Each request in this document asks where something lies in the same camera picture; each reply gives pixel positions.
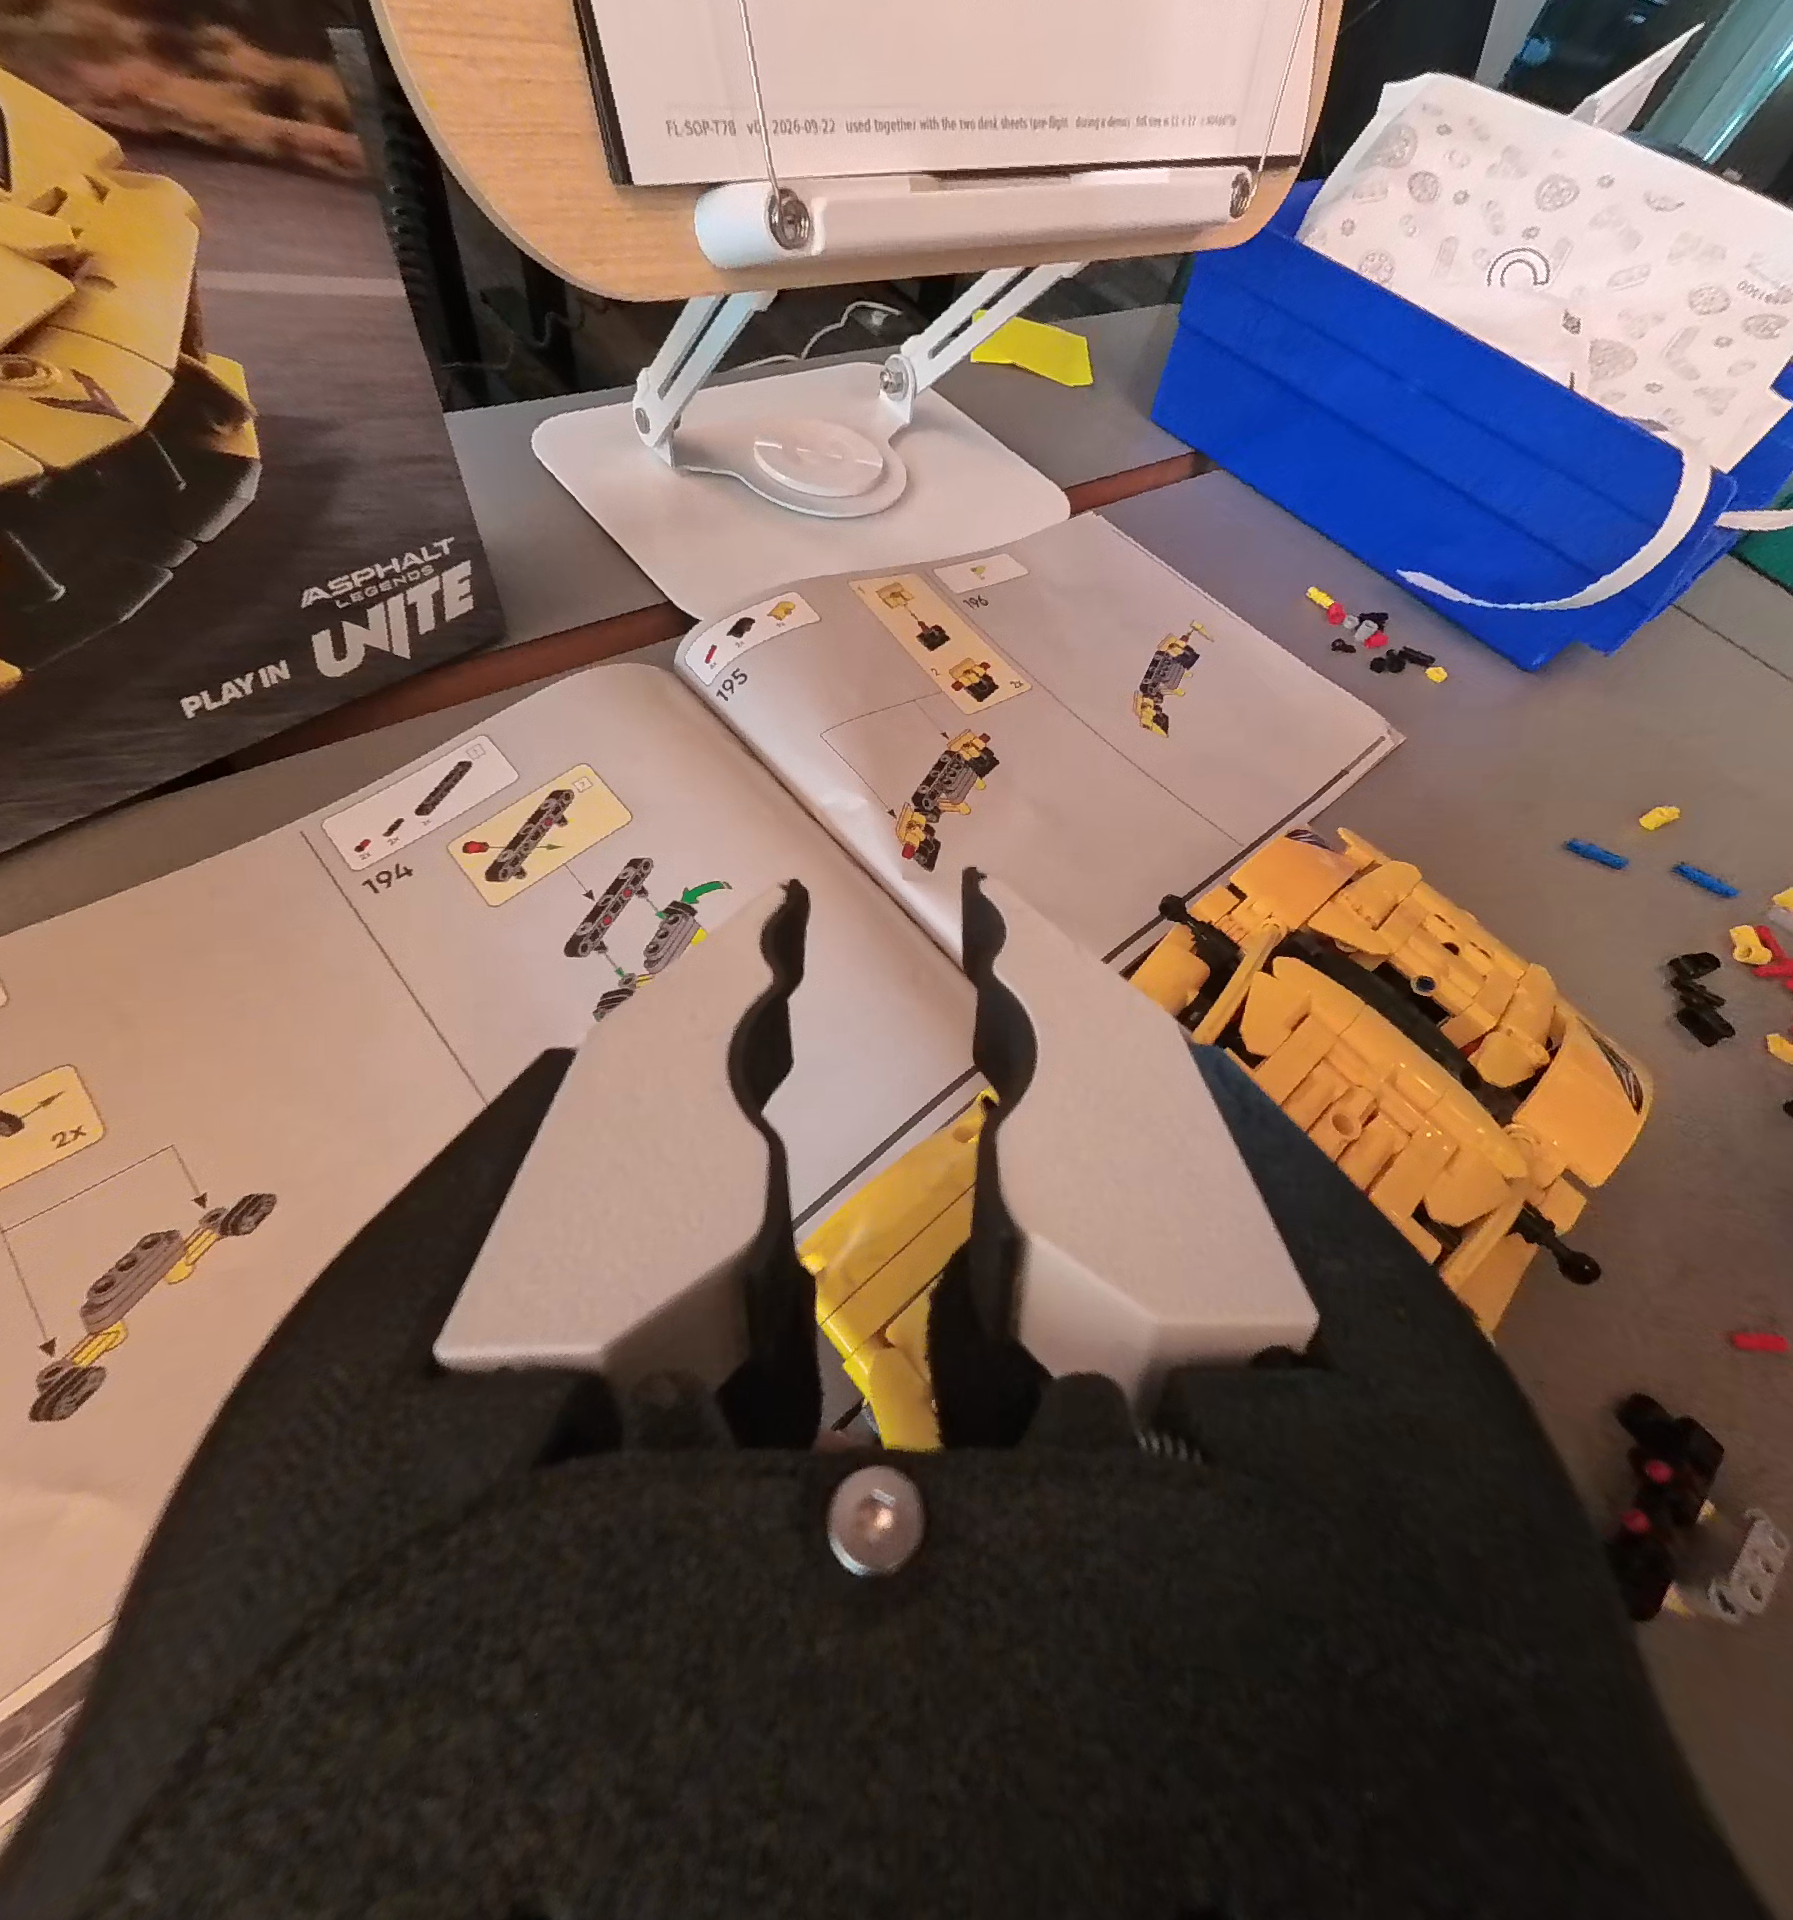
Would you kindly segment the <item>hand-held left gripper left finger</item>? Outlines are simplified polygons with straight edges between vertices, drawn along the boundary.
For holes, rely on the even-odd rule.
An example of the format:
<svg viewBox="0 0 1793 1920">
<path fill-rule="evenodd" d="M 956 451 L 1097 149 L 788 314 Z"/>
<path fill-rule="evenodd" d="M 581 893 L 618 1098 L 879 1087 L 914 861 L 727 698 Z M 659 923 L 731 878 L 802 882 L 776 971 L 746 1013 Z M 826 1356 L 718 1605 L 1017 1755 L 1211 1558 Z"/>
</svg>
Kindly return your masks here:
<svg viewBox="0 0 1793 1920">
<path fill-rule="evenodd" d="M 793 1065 L 809 889 L 741 908 L 575 1049 L 434 1340 L 460 1371 L 812 1386 L 812 1280 L 766 1105 Z"/>
</svg>

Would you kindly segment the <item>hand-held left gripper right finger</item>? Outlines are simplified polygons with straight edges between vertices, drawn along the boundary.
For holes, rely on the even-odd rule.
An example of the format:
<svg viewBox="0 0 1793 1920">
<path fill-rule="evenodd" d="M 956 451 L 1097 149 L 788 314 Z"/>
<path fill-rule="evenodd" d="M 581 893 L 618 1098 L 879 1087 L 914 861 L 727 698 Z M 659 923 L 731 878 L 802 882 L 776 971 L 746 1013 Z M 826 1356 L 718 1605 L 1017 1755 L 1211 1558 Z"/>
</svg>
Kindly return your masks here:
<svg viewBox="0 0 1793 1920">
<path fill-rule="evenodd" d="M 982 1339 L 1156 1394 L 1303 1350 L 1315 1305 L 1183 1027 L 1000 876 L 962 876 L 995 1113 L 964 1244 Z"/>
</svg>

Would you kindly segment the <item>yellow toy brick car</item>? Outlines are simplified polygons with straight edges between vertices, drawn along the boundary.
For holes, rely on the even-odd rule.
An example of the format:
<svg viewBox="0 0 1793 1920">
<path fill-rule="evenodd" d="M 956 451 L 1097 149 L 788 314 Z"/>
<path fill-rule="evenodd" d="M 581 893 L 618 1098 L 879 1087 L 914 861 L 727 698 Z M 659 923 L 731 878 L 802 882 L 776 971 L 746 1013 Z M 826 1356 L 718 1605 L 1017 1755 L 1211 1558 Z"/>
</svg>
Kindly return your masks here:
<svg viewBox="0 0 1793 1920">
<path fill-rule="evenodd" d="M 1538 1258 L 1580 1287 L 1588 1193 L 1652 1113 L 1645 1068 L 1419 869 L 1294 831 L 1200 900 L 1123 974 L 1242 1070 L 1493 1334 Z M 886 1445 L 940 1442 L 934 1312 L 971 1237 L 986 1087 L 802 1244 L 815 1320 Z"/>
</svg>

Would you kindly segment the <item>black brick beam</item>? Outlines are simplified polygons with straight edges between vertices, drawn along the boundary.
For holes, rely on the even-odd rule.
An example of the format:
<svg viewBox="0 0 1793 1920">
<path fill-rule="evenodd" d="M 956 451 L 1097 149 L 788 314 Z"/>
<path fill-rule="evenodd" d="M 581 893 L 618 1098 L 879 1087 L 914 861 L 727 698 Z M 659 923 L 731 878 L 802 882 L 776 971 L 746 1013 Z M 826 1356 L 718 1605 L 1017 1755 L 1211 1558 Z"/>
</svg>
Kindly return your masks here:
<svg viewBox="0 0 1793 1920">
<path fill-rule="evenodd" d="M 1725 1445 L 1645 1393 L 1625 1397 L 1615 1419 L 1630 1435 L 1630 1495 L 1605 1535 L 1605 1563 L 1630 1620 L 1643 1625 L 1684 1606 L 1678 1557 L 1714 1513 Z"/>
</svg>

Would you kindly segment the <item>grey brick beam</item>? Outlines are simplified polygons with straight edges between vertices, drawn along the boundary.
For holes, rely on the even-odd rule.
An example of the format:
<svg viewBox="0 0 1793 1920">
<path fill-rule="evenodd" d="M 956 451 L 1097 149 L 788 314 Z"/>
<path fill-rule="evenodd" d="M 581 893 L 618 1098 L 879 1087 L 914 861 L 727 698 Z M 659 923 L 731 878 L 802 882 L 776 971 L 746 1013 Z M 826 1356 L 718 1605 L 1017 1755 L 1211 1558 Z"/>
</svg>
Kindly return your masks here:
<svg viewBox="0 0 1793 1920">
<path fill-rule="evenodd" d="M 1792 1557 L 1789 1535 L 1767 1508 L 1748 1506 L 1741 1519 L 1743 1534 L 1734 1558 L 1704 1585 L 1708 1613 L 1726 1625 L 1746 1625 L 1770 1608 Z"/>
</svg>

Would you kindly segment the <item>grey desk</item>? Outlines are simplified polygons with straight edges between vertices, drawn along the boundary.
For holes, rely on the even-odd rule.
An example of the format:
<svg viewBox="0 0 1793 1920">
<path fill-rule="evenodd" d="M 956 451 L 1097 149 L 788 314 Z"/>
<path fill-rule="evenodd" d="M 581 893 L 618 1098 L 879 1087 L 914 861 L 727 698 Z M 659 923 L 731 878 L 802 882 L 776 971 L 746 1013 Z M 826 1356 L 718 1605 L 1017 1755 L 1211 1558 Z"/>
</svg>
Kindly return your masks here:
<svg viewBox="0 0 1793 1920">
<path fill-rule="evenodd" d="M 451 420 L 509 646 L 0 859 L 0 933 L 284 824 L 574 668 L 666 663 L 684 620 L 530 460 L 535 425 L 566 410 L 542 399 Z M 1598 1412 L 1643 1386 L 1717 1428 L 1726 1486 L 1789 1532 L 1761 1622 L 1669 1619 L 1643 1644 L 1739 1856 L 1793 1915 L 1793 1120 L 1781 1111 L 1793 1070 L 1763 1042 L 1785 997 L 1739 977 L 1726 995 L 1741 1035 L 1707 1049 L 1676 1027 L 1659 973 L 1722 924 L 1670 862 L 1734 881 L 1748 908 L 1793 881 L 1793 596 L 1719 564 L 1619 654 L 1576 653 L 1535 675 L 1429 613 L 1394 613 L 1451 681 L 1369 692 L 1408 744 L 1332 821 L 1418 861 L 1547 957 L 1657 1075 L 1657 1115 L 1590 1218 L 1605 1281 L 1530 1280 L 1501 1339 L 1582 1486 L 1615 1474 Z"/>
</svg>

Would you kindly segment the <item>open instruction booklet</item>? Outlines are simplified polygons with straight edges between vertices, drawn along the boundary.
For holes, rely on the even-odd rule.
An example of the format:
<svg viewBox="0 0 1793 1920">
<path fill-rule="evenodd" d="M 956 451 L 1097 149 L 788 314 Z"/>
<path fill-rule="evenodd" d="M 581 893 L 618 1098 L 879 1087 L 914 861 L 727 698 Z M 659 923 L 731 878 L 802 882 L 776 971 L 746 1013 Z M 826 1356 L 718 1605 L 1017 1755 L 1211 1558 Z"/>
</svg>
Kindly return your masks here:
<svg viewBox="0 0 1793 1920">
<path fill-rule="evenodd" d="M 0 1829 L 174 1480 L 346 1242 L 773 881 L 821 1221 L 978 1098 L 961 874 L 1095 957 L 1401 732 L 1101 515 L 751 588 L 339 807 L 0 938 Z"/>
</svg>

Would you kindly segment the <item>blue plastic bin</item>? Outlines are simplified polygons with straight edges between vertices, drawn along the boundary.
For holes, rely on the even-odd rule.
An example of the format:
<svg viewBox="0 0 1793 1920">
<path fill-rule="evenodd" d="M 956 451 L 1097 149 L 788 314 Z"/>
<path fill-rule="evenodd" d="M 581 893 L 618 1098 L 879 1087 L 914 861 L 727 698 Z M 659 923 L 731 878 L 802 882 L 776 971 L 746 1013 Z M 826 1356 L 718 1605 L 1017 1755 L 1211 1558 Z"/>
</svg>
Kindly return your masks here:
<svg viewBox="0 0 1793 1920">
<path fill-rule="evenodd" d="M 1499 657 L 1616 653 L 1772 511 L 1772 430 L 1711 468 L 1306 246 L 1317 180 L 1198 255 L 1154 420 Z"/>
</svg>

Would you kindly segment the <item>yellow tape strip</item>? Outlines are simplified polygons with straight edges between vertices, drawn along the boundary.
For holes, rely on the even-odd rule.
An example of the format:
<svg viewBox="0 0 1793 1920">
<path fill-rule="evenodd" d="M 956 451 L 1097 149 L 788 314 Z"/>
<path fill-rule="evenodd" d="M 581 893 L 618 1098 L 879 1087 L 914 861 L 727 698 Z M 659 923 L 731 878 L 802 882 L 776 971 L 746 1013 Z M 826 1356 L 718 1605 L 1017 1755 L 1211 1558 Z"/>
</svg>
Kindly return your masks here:
<svg viewBox="0 0 1793 1920">
<path fill-rule="evenodd" d="M 1027 372 L 1071 391 L 1095 383 L 1093 348 L 1086 334 L 1027 317 L 1006 320 L 971 348 L 968 359 L 975 366 Z"/>
</svg>

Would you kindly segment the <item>toy car box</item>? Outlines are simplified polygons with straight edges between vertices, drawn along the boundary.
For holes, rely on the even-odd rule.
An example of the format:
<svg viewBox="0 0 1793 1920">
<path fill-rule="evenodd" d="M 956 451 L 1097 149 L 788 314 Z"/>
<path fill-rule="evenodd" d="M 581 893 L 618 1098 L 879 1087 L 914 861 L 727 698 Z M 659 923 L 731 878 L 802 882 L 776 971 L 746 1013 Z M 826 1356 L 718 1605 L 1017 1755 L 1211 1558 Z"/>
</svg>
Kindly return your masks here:
<svg viewBox="0 0 1793 1920">
<path fill-rule="evenodd" d="M 0 854 L 506 631 L 366 5 L 0 5 Z"/>
</svg>

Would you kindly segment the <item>patterned paper bag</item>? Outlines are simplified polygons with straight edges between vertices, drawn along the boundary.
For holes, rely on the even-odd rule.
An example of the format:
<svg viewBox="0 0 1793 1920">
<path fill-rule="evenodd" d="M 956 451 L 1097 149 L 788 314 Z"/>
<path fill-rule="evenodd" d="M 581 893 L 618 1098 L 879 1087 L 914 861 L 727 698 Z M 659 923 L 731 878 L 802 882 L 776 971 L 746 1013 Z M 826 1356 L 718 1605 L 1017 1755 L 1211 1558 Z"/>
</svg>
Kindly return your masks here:
<svg viewBox="0 0 1793 1920">
<path fill-rule="evenodd" d="M 1639 534 L 1582 581 L 1412 559 L 1446 608 L 1550 617 L 1635 588 L 1717 519 L 1719 482 L 1792 427 L 1793 209 L 1591 117 L 1446 74 L 1392 84 L 1298 239 L 1535 377 L 1510 400 L 1635 499 Z"/>
</svg>

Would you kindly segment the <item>wooden book stand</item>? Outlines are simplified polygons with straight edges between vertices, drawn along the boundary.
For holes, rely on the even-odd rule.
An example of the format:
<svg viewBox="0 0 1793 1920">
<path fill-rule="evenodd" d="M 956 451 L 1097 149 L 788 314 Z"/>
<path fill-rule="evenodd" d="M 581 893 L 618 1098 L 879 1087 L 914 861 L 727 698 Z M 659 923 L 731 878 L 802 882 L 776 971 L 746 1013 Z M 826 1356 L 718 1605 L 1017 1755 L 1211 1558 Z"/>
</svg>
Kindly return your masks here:
<svg viewBox="0 0 1793 1920">
<path fill-rule="evenodd" d="M 535 452 L 695 614 L 851 565 L 990 551 L 1069 518 L 1054 482 L 937 395 L 1086 265 L 1255 237 L 1320 119 L 1323 5 L 1290 157 L 901 173 L 712 186 L 614 176 L 575 5 L 375 5 L 458 183 L 519 249 L 618 302 L 684 302 L 632 395 Z"/>
</svg>

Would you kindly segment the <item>printed instruction sheet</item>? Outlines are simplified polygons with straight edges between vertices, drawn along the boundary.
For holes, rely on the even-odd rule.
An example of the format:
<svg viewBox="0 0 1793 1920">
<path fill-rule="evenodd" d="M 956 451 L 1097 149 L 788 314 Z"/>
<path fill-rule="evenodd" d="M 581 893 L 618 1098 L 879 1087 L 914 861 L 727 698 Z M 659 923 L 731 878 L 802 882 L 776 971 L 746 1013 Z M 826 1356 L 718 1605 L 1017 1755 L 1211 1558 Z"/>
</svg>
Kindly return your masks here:
<svg viewBox="0 0 1793 1920">
<path fill-rule="evenodd" d="M 614 176 L 712 186 L 1290 157 L 1306 2 L 578 2 Z"/>
</svg>

